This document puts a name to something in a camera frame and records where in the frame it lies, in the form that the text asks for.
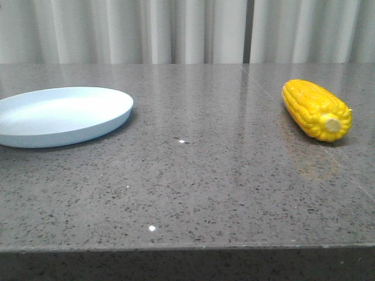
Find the white curtain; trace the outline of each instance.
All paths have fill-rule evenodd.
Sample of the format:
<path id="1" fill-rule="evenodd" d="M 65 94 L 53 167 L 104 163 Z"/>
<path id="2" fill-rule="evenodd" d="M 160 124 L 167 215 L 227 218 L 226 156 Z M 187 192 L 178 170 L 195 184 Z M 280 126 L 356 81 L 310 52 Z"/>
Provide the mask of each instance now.
<path id="1" fill-rule="evenodd" d="M 375 62 L 375 0 L 0 0 L 0 63 Z"/>

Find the gray granite countertop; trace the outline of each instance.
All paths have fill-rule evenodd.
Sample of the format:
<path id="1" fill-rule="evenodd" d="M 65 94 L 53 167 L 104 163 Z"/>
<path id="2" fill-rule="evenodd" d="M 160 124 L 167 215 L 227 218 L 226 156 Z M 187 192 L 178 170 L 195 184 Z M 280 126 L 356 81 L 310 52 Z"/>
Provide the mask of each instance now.
<path id="1" fill-rule="evenodd" d="M 292 78 L 347 102 L 347 136 L 297 127 Z M 0 65 L 0 98 L 68 86 L 124 91 L 131 116 L 76 145 L 0 146 L 0 252 L 375 245 L 375 64 Z"/>

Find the yellow corn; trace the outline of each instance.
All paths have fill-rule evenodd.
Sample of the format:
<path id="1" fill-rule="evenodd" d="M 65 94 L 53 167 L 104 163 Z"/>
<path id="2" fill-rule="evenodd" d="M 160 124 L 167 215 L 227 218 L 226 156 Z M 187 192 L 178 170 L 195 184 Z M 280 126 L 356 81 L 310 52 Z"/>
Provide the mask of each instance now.
<path id="1" fill-rule="evenodd" d="M 352 127 L 349 107 L 326 89 L 306 80 L 290 80 L 282 88 L 285 106 L 309 136 L 333 142 Z"/>

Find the plate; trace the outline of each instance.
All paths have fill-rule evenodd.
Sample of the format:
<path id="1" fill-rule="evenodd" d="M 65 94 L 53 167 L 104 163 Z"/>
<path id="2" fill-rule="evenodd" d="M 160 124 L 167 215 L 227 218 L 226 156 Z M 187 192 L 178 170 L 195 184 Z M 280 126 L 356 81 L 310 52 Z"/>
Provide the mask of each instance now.
<path id="1" fill-rule="evenodd" d="M 97 87 L 27 92 L 0 100 L 0 144 L 51 148 L 105 135 L 129 117 L 133 99 Z"/>

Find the corn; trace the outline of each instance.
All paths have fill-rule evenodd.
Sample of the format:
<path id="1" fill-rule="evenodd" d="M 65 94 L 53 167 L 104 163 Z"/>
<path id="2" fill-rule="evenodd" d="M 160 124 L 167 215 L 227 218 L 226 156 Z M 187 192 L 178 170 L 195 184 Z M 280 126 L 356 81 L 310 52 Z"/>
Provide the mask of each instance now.
<path id="1" fill-rule="evenodd" d="M 285 106 L 309 136 L 333 142 L 352 127 L 347 105 L 326 89 L 306 80 L 290 80 L 282 88 Z"/>

